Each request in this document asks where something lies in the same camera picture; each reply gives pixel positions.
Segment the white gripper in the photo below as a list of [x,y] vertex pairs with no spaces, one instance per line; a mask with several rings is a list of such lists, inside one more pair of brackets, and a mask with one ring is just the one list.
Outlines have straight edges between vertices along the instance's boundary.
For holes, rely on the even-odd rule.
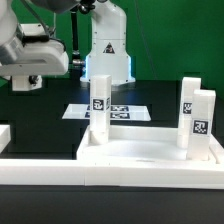
[[38,24],[22,24],[22,38],[13,37],[0,50],[0,76],[64,75],[69,58],[65,45],[47,37]]

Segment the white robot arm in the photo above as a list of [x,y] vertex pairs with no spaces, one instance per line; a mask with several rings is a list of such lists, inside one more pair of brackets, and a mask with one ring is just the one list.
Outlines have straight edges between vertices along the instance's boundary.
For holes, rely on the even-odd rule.
[[[65,45],[43,22],[21,24],[12,9],[13,0],[0,0],[0,77],[15,91],[42,86],[45,75],[63,75],[71,60]],[[110,0],[21,0],[54,13],[78,10],[92,14],[92,49],[85,59],[88,82],[94,75],[109,75],[114,85],[133,82],[131,58],[126,52],[126,14]]]

